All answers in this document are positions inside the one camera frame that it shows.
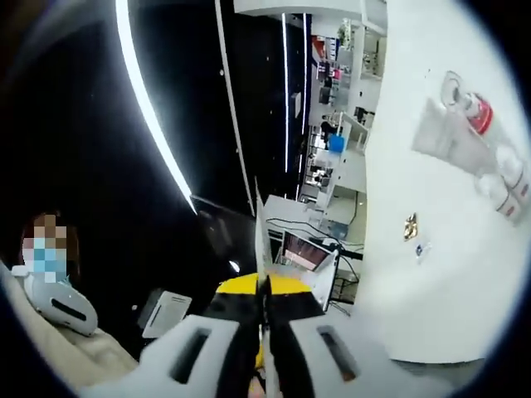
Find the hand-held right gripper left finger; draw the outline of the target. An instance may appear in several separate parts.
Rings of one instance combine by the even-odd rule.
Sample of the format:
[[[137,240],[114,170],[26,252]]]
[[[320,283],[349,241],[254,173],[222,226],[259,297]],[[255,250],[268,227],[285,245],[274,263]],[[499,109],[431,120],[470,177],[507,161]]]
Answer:
[[[258,275],[229,279],[207,310],[150,343],[139,365],[80,397],[247,397],[260,349]]]

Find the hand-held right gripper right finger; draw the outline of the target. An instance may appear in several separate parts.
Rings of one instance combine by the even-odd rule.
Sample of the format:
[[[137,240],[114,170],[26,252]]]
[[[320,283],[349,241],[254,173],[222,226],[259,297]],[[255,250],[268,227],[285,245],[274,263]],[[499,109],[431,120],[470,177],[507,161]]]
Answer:
[[[325,313],[308,286],[271,276],[265,313],[284,397],[447,397],[451,385],[393,362],[356,313]]]

